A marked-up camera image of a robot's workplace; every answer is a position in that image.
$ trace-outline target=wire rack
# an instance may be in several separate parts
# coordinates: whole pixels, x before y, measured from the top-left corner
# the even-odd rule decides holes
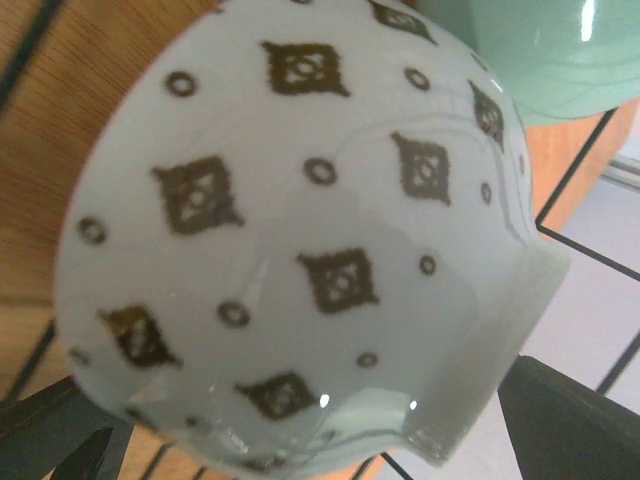
[[[6,106],[8,104],[8,100],[11,97],[11,94],[14,90],[14,87],[18,84],[21,75],[25,72],[30,59],[33,57],[36,52],[38,45],[42,38],[46,35],[51,22],[55,18],[56,14],[59,12],[61,7],[64,4],[64,0],[44,0],[42,6],[39,11],[34,15],[31,26],[28,31],[25,33],[21,43],[18,48],[15,50],[13,56],[10,58],[8,64],[5,67],[5,70],[0,79],[0,120],[2,115],[5,113]],[[581,254],[584,254],[618,272],[623,275],[628,276],[629,278],[640,282],[640,273],[637,271],[622,265],[621,263],[615,261],[612,258],[609,258],[601,253],[598,253],[585,245],[582,245],[571,238],[568,238],[544,225],[544,221],[553,209],[554,205],[557,203],[562,193],[565,191],[571,179],[574,177],[578,169],[583,165],[587,154],[590,152],[598,138],[601,136],[603,131],[607,128],[607,125],[616,114],[617,108],[609,110],[605,112],[596,127],[593,129],[584,145],[576,155],[575,159],[571,163],[570,167],[567,169],[566,173],[555,187],[553,193],[541,209],[540,213],[536,217],[536,226],[540,233],[547,235],[548,237],[556,240],[559,243],[562,243]],[[49,347],[52,345],[52,342],[55,339],[55,328],[53,320],[51,320],[42,335],[39,341],[34,345],[26,363],[22,367],[19,374],[14,379],[9,391],[6,393],[4,399],[2,400],[3,406],[11,405],[18,401],[21,394],[24,392],[26,386],[28,385],[30,379],[33,374],[37,370],[38,366],[41,364],[46,352]],[[613,387],[618,378],[622,375],[625,368],[629,365],[631,360],[634,358],[636,353],[640,350],[640,331],[636,334],[635,338],[633,338],[625,351],[620,355],[618,360],[611,366],[609,372],[605,376],[604,380],[600,383],[596,391],[602,395],[606,395],[610,389]],[[155,453],[154,457],[147,465],[144,473],[140,477],[140,480],[149,480],[153,477],[154,472],[157,467],[162,462],[163,458],[170,450],[172,445],[170,443],[164,443]],[[411,475],[407,473],[405,468],[400,465],[394,458],[388,453],[380,453],[380,457],[384,459],[384,461],[389,464],[391,468],[403,479],[405,480],[413,480]],[[365,460],[355,473],[352,475],[352,479],[361,478],[367,471],[367,469],[371,466],[371,464],[376,460],[377,456],[368,458]],[[201,479],[206,473],[206,468],[200,468],[193,480]]]

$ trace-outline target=white porcelain bowl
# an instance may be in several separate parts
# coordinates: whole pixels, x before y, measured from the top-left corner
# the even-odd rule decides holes
[[[103,408],[231,474],[450,456],[567,269],[510,97],[398,2],[232,0],[88,160],[61,340]]]
[[[486,60],[527,126],[640,95],[637,0],[417,0],[417,8]]]

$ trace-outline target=wooden surface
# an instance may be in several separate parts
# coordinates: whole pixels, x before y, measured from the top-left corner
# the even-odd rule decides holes
[[[41,2],[0,0],[4,65]],[[0,393],[51,315],[56,239],[83,162],[132,82],[213,0],[69,0],[0,123]],[[614,117],[546,224],[560,228],[627,137],[637,102]],[[598,118],[528,132],[540,208]],[[54,346],[27,394],[67,374]],[[160,440],[136,430],[121,479],[137,479]],[[378,461],[368,478],[382,468]],[[172,449],[154,479],[190,479],[195,465]],[[327,478],[348,478],[341,472]],[[205,478],[222,478],[210,473]]]

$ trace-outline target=white wall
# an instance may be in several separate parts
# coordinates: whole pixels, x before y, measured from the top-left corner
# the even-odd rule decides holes
[[[563,233],[640,270],[640,195],[601,180]],[[522,353],[595,388],[640,330],[640,283],[567,250],[571,270]],[[610,396],[640,414],[640,357]],[[393,456],[416,479],[522,478],[497,396],[443,469],[432,469],[407,452]],[[379,478],[399,477],[387,466]]]

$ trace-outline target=diamond pattern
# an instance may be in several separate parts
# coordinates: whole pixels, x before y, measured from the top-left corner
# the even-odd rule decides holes
[[[258,411],[273,421],[284,420],[318,404],[316,396],[294,372],[284,373],[251,386],[237,385],[236,391],[249,397]]]
[[[107,325],[120,352],[132,366],[182,366],[182,361],[169,351],[157,321],[145,306],[132,305],[112,312],[100,311],[98,316]]]
[[[366,303],[379,303],[373,290],[371,262],[361,248],[311,257],[299,255],[322,313],[335,314]]]
[[[480,129],[492,138],[504,152],[504,118],[502,110],[486,93],[469,82],[475,101],[474,112]]]
[[[398,132],[391,138],[400,151],[404,192],[409,197],[439,200],[451,205],[447,150],[436,143],[409,140]]]
[[[189,236],[225,224],[244,224],[234,208],[230,175],[221,158],[154,168],[153,174],[162,183],[164,209],[174,233]]]
[[[281,95],[351,94],[342,84],[340,56],[331,45],[262,42],[269,54],[271,88]]]
[[[437,45],[422,20],[393,8],[380,5],[373,0],[369,0],[369,3],[373,7],[373,13],[376,20],[382,25],[395,30],[418,35],[419,37],[429,40],[434,45]]]

